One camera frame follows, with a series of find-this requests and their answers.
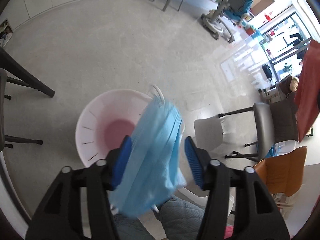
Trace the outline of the grey cushioned chair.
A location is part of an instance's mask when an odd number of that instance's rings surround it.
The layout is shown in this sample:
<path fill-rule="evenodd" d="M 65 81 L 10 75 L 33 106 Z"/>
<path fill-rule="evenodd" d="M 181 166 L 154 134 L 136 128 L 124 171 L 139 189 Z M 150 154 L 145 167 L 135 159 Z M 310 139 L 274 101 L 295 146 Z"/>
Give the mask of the grey cushioned chair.
<path fill-rule="evenodd" d="M 226 159 L 245 158 L 259 162 L 267 156 L 274 144 L 298 141 L 297 106 L 292 99 L 287 98 L 271 104 L 257 102 L 252 107 L 220 113 L 218 117 L 245 112 L 253 112 L 257 131 L 257 141 L 245 146 L 257 146 L 257 153 L 241 154 L 233 151 L 230 155 L 225 155 Z"/>

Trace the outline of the teal exercise machine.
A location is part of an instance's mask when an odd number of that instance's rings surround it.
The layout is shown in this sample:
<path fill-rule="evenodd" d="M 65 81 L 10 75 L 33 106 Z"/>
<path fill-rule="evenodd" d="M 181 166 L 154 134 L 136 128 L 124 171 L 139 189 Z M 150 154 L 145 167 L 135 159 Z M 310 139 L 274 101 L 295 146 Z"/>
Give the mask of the teal exercise machine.
<path fill-rule="evenodd" d="M 201 21 L 204 28 L 212 33 L 213 38 L 219 39 L 226 29 L 230 38 L 229 43 L 235 41 L 232 31 L 224 22 L 223 17 L 230 20 L 233 25 L 245 26 L 245 20 L 253 19 L 250 12 L 253 0 L 220 0 L 216 10 L 210 10 L 208 14 L 201 15 Z"/>

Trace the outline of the red hanging cloth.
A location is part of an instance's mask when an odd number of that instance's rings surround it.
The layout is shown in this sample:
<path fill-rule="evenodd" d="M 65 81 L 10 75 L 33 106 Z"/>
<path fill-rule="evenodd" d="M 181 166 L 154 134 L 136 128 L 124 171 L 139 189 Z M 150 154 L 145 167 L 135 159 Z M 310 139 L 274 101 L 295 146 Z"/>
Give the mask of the red hanging cloth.
<path fill-rule="evenodd" d="M 294 102 L 296 113 L 298 142 L 301 142 L 313 126 L 319 115 L 319 42 L 312 40 L 303 59 L 302 72 Z"/>

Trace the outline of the blue face mask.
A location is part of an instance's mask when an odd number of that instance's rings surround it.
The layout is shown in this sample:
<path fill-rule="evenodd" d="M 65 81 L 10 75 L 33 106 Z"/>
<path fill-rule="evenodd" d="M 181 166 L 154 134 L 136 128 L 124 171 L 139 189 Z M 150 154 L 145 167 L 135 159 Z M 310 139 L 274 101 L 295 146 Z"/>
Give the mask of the blue face mask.
<path fill-rule="evenodd" d="M 138 217 L 162 204 L 186 181 L 179 167 L 183 120 L 173 103 L 154 96 L 131 138 L 131 153 L 109 201 L 120 213 Z"/>

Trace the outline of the orange chair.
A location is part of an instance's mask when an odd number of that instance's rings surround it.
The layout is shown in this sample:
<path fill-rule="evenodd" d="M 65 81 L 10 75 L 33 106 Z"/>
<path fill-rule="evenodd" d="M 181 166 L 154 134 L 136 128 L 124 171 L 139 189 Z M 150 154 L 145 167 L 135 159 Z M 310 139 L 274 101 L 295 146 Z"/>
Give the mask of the orange chair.
<path fill-rule="evenodd" d="M 291 197 L 300 189 L 307 150 L 302 146 L 290 153 L 263 159 L 254 166 L 270 194 L 283 193 Z"/>

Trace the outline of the pink white trash bin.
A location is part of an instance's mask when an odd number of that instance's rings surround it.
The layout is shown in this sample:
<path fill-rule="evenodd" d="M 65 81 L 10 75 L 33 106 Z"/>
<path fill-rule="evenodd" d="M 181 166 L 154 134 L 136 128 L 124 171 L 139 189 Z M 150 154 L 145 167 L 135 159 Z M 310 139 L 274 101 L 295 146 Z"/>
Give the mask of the pink white trash bin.
<path fill-rule="evenodd" d="M 130 89 L 115 89 L 94 98 L 82 111 L 75 130 L 78 155 L 85 167 L 106 158 L 130 136 L 151 97 Z"/>

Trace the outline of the black table leg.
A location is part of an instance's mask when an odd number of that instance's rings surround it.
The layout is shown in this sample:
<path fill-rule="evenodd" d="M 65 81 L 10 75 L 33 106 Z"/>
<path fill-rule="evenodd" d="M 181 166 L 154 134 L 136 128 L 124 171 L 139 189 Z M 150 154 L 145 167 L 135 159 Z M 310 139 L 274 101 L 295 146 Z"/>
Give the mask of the black table leg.
<path fill-rule="evenodd" d="M 32 87 L 33 89 L 39 90 L 49 97 L 55 95 L 55 91 L 49 88 L 47 85 L 42 83 L 35 76 L 30 74 L 26 69 L 24 69 L 17 61 L 15 61 L 3 48 L 1 48 L 1 68 L 8 71 L 10 74 L 16 76 L 21 81 L 16 82 L 16 85 L 23 85 L 27 87 Z"/>

